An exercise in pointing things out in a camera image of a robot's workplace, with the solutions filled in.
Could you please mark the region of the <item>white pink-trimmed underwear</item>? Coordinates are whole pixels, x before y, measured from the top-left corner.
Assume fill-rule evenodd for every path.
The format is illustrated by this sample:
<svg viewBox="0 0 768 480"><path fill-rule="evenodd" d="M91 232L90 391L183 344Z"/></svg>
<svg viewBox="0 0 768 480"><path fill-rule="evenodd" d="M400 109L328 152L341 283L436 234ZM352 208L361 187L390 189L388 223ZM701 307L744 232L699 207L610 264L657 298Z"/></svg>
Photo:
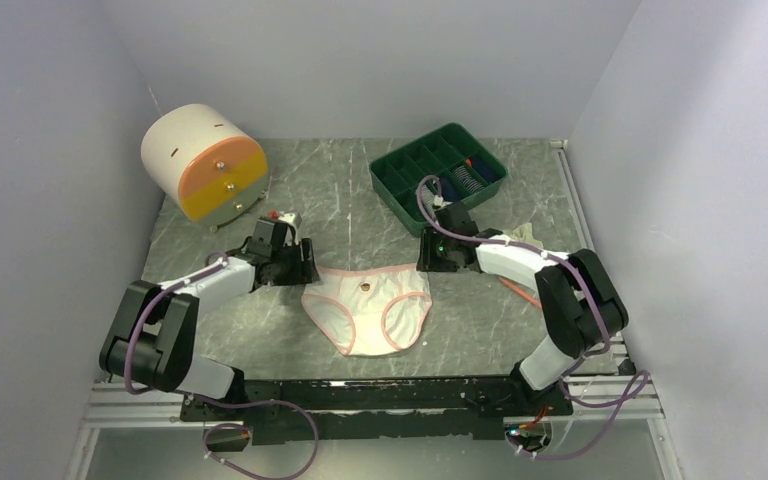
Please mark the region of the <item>white pink-trimmed underwear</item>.
<svg viewBox="0 0 768 480"><path fill-rule="evenodd" d="M410 349L433 305L428 275L413 264L347 271L320 267L302 306L343 356L380 357Z"/></svg>

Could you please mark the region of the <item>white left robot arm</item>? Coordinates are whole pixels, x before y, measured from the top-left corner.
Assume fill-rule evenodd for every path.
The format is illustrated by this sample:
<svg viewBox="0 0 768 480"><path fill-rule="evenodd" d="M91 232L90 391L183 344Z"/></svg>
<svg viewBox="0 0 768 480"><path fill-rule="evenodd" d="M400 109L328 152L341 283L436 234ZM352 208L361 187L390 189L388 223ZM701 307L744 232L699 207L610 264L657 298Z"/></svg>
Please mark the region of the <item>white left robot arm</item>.
<svg viewBox="0 0 768 480"><path fill-rule="evenodd" d="M262 287L308 285L318 279L311 239L294 212L259 218L235 249L210 254L204 267L174 280L127 286L102 343L102 371L123 378L135 395L151 390L206 397L219 419L245 408L243 371L195 352L199 319Z"/></svg>

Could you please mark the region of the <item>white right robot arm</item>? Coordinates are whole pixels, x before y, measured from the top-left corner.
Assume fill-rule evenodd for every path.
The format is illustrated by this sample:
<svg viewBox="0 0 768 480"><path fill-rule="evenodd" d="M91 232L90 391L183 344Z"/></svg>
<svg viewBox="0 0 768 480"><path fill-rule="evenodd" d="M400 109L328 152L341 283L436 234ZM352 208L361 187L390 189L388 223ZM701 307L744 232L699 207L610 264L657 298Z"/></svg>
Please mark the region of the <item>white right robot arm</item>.
<svg viewBox="0 0 768 480"><path fill-rule="evenodd" d="M599 256L546 250L494 229L481 231L460 202L438 199L433 211L419 207L428 220L421 236L421 271L456 272L466 268L534 290L546 335L521 360L514 374L522 379L509 389L512 407L532 415L548 400L547 387L571 373L591 354L608 348L629 316Z"/></svg>

